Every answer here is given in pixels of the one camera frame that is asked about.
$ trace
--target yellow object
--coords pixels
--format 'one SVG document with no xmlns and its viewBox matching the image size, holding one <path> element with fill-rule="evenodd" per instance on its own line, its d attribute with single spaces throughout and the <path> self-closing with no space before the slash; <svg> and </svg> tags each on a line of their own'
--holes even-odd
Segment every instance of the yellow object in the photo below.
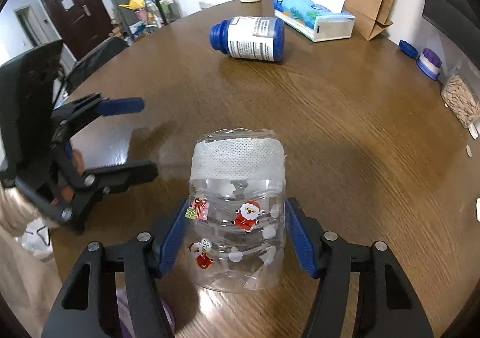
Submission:
<svg viewBox="0 0 480 338">
<path fill-rule="evenodd" d="M 128 4 L 119 4 L 119 7 L 126 7 L 135 11 L 136 9 L 143 8 L 145 6 L 145 0 L 130 0 Z"/>
</svg>

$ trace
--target person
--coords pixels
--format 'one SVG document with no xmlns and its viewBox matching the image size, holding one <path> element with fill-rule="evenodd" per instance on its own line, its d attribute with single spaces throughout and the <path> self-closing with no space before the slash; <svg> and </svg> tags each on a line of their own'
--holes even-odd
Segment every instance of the person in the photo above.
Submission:
<svg viewBox="0 0 480 338">
<path fill-rule="evenodd" d="M 72 159 L 82 174 L 85 165 L 80 151 L 73 150 Z M 66 186 L 61 194 L 71 201 L 74 191 Z M 54 262 L 43 263 L 14 239 L 23 235 L 28 223 L 40 217 L 38 209 L 16 188 L 4 189 L 0 185 L 0 293 L 32 338 L 40 338 L 62 287 Z"/>
</svg>

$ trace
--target round table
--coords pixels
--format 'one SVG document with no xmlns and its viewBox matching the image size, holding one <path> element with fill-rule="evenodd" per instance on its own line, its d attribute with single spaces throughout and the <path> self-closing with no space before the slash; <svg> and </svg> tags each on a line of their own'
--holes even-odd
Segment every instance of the round table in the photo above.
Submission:
<svg viewBox="0 0 480 338">
<path fill-rule="evenodd" d="M 147 35 L 96 71 L 73 98 L 141 96 L 140 114 L 100 118 L 73 138 L 88 167 L 150 159 L 159 177 L 107 196 L 86 231 L 52 235 L 62 278 L 90 241 L 125 242 L 188 196 L 196 140 L 222 128 L 267 128 L 284 144 L 287 195 L 348 242 L 384 240 L 425 308 L 435 336 L 480 277 L 475 200 L 480 151 L 443 106 L 440 84 L 381 36 L 312 43 L 286 25 L 282 63 L 213 50 L 210 27 L 232 16 L 272 16 L 273 0 L 231 1 Z M 465 151 L 470 144 L 473 157 Z M 181 252 L 158 282 L 177 337 L 300 337 L 317 282 L 287 242 L 280 285 L 225 294 L 199 288 Z M 342 336 L 351 336 L 352 275 Z"/>
</svg>

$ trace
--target bottle label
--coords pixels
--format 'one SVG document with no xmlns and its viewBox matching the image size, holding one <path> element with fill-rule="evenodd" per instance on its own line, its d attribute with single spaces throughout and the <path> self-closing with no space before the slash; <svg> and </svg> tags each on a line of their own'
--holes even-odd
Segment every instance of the bottle label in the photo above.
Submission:
<svg viewBox="0 0 480 338">
<path fill-rule="evenodd" d="M 235 58 L 274 61 L 273 37 L 276 18 L 236 16 L 229 25 L 229 52 Z"/>
</svg>

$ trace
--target metal screw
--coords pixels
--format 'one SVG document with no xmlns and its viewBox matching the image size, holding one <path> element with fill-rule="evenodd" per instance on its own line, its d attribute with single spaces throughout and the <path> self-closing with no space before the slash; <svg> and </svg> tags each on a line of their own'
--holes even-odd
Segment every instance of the metal screw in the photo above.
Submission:
<svg viewBox="0 0 480 338">
<path fill-rule="evenodd" d="M 91 186 L 95 182 L 95 176 L 93 174 L 89 174 L 85 177 L 85 185 Z"/>
<path fill-rule="evenodd" d="M 137 239 L 140 241 L 140 242 L 146 242 L 148 241 L 152 236 L 149 234 L 149 233 L 140 233 L 138 234 L 137 236 Z"/>
<path fill-rule="evenodd" d="M 94 252 L 95 250 L 98 250 L 98 248 L 100 247 L 100 242 L 90 242 L 87 246 L 88 248 L 88 251 L 90 252 Z"/>
<path fill-rule="evenodd" d="M 388 246 L 385 242 L 378 241 L 378 242 L 375 242 L 375 248 L 377 250 L 380 250 L 381 252 L 384 252 L 386 249 L 388 249 Z"/>
<path fill-rule="evenodd" d="M 338 239 L 337 233 L 334 233 L 333 231 L 327 231 L 323 236 L 328 241 L 336 241 Z"/>
<path fill-rule="evenodd" d="M 71 218 L 73 211 L 71 210 L 70 207 L 67 207 L 66 209 L 63 210 L 61 213 L 61 218 L 65 221 L 69 221 Z"/>
</svg>

